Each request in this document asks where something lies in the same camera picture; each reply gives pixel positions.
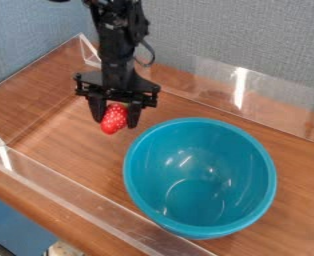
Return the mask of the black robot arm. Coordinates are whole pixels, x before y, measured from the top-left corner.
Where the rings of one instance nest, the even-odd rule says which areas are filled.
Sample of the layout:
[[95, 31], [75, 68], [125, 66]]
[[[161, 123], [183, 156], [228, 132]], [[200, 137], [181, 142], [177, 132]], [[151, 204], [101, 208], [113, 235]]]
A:
[[141, 110], [157, 106], [161, 87], [142, 78], [134, 63], [149, 67], [154, 59], [142, 63], [134, 57], [134, 49], [142, 45], [150, 54], [154, 50], [143, 38], [149, 34], [149, 21], [142, 11], [141, 0], [81, 0], [90, 11], [93, 25], [98, 34], [97, 54], [101, 70], [75, 73], [75, 94], [83, 96], [91, 117], [103, 122], [107, 101], [127, 105], [126, 126], [138, 124]]

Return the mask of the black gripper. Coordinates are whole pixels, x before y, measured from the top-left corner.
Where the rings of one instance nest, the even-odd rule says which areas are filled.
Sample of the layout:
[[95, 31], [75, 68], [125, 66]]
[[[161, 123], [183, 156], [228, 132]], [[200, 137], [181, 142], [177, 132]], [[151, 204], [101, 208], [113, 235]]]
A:
[[129, 129], [137, 126], [141, 104], [142, 107], [157, 106], [159, 86], [138, 75], [133, 61], [122, 66], [105, 65], [101, 70], [78, 72], [73, 79], [75, 94], [85, 97], [93, 120], [97, 123], [105, 115], [106, 101], [130, 103], [126, 119]]

